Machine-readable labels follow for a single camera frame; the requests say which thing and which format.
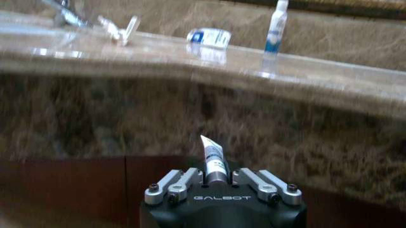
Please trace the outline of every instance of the brown marble wall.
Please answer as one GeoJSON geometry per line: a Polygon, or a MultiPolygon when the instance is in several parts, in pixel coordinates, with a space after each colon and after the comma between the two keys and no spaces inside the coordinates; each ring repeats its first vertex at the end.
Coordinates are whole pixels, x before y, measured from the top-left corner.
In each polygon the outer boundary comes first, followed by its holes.
{"type": "Polygon", "coordinates": [[[188,81],[0,77],[0,157],[226,157],[406,210],[406,122],[188,81]]]}
{"type": "MultiPolygon", "coordinates": [[[[99,14],[119,26],[141,16],[140,30],[186,37],[193,28],[232,31],[232,44],[264,49],[273,9],[246,4],[196,0],[75,0],[77,11],[93,21],[99,14]]],[[[0,10],[51,16],[39,0],[6,0],[0,10]]],[[[289,11],[284,53],[406,70],[406,26],[401,21],[337,17],[289,11]]]]}

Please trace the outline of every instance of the white bottle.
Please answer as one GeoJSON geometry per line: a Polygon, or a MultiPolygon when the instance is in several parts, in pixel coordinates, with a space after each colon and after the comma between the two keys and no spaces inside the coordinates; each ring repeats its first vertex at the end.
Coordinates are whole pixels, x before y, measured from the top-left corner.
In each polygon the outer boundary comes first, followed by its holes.
{"type": "Polygon", "coordinates": [[[278,53],[288,19],[288,5],[289,0],[278,0],[277,10],[272,17],[272,24],[266,37],[266,52],[278,53]]]}

